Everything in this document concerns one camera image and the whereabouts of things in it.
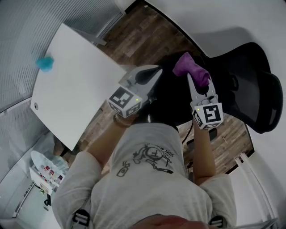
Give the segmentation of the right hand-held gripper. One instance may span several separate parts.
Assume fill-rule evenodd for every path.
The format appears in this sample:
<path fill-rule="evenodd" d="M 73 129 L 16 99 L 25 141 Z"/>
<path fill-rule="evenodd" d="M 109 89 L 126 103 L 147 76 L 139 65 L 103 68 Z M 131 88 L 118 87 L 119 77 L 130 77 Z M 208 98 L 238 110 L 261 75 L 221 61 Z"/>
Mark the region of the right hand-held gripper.
<path fill-rule="evenodd" d="M 218 102 L 218 95 L 211 78 L 208 79 L 207 96 L 201 98 L 201 94 L 196 91 L 196 87 L 192 76 L 187 74 L 190 94 L 192 102 L 192 115 L 198 127 L 202 129 L 210 129 L 219 126 L 223 122 L 222 103 Z"/>

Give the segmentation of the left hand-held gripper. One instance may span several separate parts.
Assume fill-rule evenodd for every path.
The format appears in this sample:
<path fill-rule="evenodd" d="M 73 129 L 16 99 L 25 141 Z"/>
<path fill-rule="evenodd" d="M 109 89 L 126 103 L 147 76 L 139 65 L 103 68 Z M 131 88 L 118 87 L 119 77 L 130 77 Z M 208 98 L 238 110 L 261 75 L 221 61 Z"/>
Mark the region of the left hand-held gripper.
<path fill-rule="evenodd" d="M 151 91 L 159 80 L 163 70 L 158 65 L 135 67 L 128 79 L 122 78 L 118 88 L 108 98 L 112 110 L 123 118 L 139 112 L 146 104 Z"/>

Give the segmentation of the purple cloth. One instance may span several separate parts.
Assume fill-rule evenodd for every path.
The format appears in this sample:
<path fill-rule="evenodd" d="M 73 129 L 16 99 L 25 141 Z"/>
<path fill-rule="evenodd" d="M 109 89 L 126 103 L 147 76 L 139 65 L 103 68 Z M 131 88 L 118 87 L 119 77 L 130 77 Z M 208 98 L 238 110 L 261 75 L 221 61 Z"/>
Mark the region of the purple cloth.
<path fill-rule="evenodd" d="M 173 68 L 172 72 L 176 76 L 183 76 L 189 73 L 199 88 L 209 85 L 210 74 L 207 70 L 196 64 L 192 56 L 184 53 Z"/>

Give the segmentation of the person's right forearm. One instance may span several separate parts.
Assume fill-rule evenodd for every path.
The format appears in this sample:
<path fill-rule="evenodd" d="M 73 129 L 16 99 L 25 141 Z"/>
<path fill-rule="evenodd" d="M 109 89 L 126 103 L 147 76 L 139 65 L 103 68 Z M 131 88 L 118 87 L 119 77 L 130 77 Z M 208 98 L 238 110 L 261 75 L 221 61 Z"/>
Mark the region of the person's right forearm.
<path fill-rule="evenodd" d="M 216 175 L 214 155 L 211 150 L 208 130 L 202 130 L 197 123 L 194 129 L 193 182 L 200 186 Z"/>

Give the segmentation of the person's left forearm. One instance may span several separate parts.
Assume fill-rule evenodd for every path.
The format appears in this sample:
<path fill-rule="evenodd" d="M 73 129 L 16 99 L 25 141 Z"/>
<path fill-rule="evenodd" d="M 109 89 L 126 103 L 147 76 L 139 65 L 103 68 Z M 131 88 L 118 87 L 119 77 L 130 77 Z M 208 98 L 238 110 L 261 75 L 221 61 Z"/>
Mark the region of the person's left forearm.
<path fill-rule="evenodd" d="M 136 117 L 137 115 L 131 115 L 128 118 L 122 118 L 115 115 L 113 122 L 86 149 L 98 161 L 101 170 L 107 164 L 125 130 L 133 123 Z"/>

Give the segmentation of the small turquoise object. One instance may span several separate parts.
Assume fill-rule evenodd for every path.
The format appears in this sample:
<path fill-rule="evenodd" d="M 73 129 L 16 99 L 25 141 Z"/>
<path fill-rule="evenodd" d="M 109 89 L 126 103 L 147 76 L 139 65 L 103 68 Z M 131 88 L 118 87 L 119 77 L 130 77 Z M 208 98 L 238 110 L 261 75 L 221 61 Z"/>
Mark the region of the small turquoise object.
<path fill-rule="evenodd" d="M 48 72 L 53 68 L 54 59 L 50 56 L 40 58 L 37 60 L 36 65 L 42 72 Z"/>

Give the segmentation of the person's black trousers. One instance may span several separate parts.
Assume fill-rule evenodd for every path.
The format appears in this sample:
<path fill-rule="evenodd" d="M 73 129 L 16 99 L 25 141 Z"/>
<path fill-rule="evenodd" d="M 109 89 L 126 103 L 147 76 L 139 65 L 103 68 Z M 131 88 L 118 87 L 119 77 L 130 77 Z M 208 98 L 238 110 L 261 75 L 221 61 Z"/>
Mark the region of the person's black trousers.
<path fill-rule="evenodd" d="M 162 123 L 171 126 L 178 131 L 178 128 L 167 109 L 157 100 L 145 105 L 136 115 L 137 117 L 133 121 L 132 125 L 148 122 Z"/>

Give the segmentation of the black office chair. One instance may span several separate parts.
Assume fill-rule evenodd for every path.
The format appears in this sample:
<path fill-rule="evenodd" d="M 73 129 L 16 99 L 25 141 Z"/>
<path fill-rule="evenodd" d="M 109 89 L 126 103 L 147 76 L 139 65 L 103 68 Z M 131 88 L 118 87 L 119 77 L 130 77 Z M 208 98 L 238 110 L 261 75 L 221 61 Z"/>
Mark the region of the black office chair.
<path fill-rule="evenodd" d="M 200 57 L 210 73 L 224 113 L 260 134 L 277 126 L 283 108 L 282 86 L 271 73 L 266 54 L 258 44 L 246 43 L 214 58 Z M 175 124 L 184 124 L 192 119 L 187 77 L 176 77 L 162 70 L 154 94 Z"/>

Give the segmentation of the white desk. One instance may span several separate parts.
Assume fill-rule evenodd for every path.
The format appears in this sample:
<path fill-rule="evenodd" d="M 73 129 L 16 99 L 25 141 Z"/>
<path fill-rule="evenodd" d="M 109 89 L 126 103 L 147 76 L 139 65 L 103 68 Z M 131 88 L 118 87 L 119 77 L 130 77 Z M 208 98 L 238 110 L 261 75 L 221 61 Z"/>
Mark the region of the white desk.
<path fill-rule="evenodd" d="M 72 150 L 126 71 L 65 24 L 56 31 L 46 53 L 53 67 L 38 72 L 30 107 Z"/>

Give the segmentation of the person's grey printed t-shirt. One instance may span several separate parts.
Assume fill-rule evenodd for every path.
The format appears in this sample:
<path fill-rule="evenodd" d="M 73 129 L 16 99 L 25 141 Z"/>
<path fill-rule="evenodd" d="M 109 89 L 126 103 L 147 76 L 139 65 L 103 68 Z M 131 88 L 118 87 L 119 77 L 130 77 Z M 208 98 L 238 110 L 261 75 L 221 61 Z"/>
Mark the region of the person's grey printed t-shirt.
<path fill-rule="evenodd" d="M 231 179 L 221 174 L 196 185 L 187 177 L 178 132 L 162 123 L 127 128 L 108 158 L 110 171 L 93 150 L 77 154 L 52 203 L 64 228 L 75 225 L 76 211 L 86 208 L 91 229 L 128 229 L 149 216 L 179 216 L 210 223 L 220 216 L 236 225 Z"/>

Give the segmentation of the group of small red packets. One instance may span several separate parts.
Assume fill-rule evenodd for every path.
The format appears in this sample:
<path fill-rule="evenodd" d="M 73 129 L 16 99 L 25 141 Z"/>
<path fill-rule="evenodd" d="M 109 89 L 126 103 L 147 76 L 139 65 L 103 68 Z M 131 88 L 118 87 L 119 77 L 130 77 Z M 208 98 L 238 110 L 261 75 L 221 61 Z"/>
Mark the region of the group of small red packets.
<path fill-rule="evenodd" d="M 48 165 L 41 165 L 40 174 L 44 177 L 46 181 L 56 186 L 59 186 L 63 179 L 60 173 L 56 172 Z"/>

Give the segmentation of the round white table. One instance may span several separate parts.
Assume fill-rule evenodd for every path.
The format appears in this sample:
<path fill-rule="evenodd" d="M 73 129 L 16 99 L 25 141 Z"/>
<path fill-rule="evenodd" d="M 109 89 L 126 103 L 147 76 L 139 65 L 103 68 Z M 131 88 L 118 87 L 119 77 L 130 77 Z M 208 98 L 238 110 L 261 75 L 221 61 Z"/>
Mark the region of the round white table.
<path fill-rule="evenodd" d="M 69 170 L 67 162 L 60 156 L 55 156 L 53 154 L 44 155 L 34 150 L 31 152 L 31 159 L 34 164 L 29 168 L 32 181 L 34 181 L 45 193 L 51 195 L 59 186 L 46 181 L 40 174 L 40 167 L 41 165 L 48 165 L 53 168 L 53 170 L 60 173 L 64 179 Z"/>

